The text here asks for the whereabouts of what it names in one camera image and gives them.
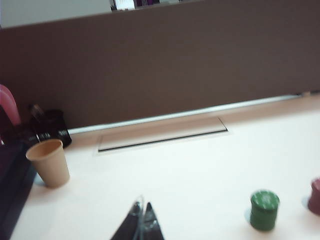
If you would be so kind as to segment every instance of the green cap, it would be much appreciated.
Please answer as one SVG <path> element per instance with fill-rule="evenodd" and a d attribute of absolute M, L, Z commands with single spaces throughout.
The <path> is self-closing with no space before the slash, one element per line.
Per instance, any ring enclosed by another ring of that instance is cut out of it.
<path fill-rule="evenodd" d="M 253 208 L 255 207 L 263 211 L 276 211 L 280 200 L 272 191 L 259 190 L 251 196 L 251 203 Z"/>

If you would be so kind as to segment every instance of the white desk surface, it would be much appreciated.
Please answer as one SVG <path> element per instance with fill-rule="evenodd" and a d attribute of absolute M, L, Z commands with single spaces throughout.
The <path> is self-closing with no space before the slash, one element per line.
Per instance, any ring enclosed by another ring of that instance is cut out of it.
<path fill-rule="evenodd" d="M 206 113 L 229 132 L 97 153 L 112 129 L 79 133 L 65 150 L 71 179 L 36 177 L 12 240 L 108 240 L 143 195 L 166 240 L 319 240 L 320 216 L 303 201 L 320 177 L 320 96 Z M 280 198 L 262 233 L 245 212 L 258 189 Z"/>

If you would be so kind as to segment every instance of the pink object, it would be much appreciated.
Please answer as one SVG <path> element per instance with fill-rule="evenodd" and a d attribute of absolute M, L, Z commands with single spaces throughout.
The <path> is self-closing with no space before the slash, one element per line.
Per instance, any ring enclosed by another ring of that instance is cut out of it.
<path fill-rule="evenodd" d="M 20 115 L 16 105 L 14 96 L 11 94 L 10 90 L 4 85 L 0 84 L 0 105 L 10 119 L 12 125 L 21 124 Z"/>

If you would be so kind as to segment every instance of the green container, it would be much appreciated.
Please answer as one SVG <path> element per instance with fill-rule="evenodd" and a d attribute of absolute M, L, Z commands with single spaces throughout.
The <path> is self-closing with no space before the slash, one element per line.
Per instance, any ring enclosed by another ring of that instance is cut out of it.
<path fill-rule="evenodd" d="M 280 200 L 268 190 L 259 190 L 251 196 L 251 225 L 260 231 L 270 231 L 275 227 Z"/>

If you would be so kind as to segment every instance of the brown paper cup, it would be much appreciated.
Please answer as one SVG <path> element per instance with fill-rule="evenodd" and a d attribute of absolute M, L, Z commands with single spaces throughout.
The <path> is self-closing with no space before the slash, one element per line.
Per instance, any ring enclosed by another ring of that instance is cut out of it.
<path fill-rule="evenodd" d="M 25 154 L 50 188 L 65 184 L 69 178 L 63 143 L 59 139 L 49 139 L 32 146 Z"/>

